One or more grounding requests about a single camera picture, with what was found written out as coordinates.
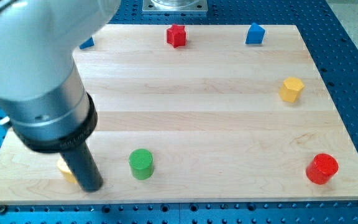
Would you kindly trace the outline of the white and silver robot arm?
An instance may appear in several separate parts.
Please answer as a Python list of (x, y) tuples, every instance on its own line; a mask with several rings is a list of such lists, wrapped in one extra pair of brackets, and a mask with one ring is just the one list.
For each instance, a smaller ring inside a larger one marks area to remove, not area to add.
[(83, 144), (96, 109), (73, 51), (105, 26), (119, 0), (0, 1), (0, 108), (34, 151)]

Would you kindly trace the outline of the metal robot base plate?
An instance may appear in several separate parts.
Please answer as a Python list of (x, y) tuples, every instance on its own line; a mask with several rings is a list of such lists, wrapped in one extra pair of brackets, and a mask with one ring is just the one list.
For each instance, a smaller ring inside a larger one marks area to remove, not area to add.
[(207, 12), (207, 0), (143, 0), (143, 12)]

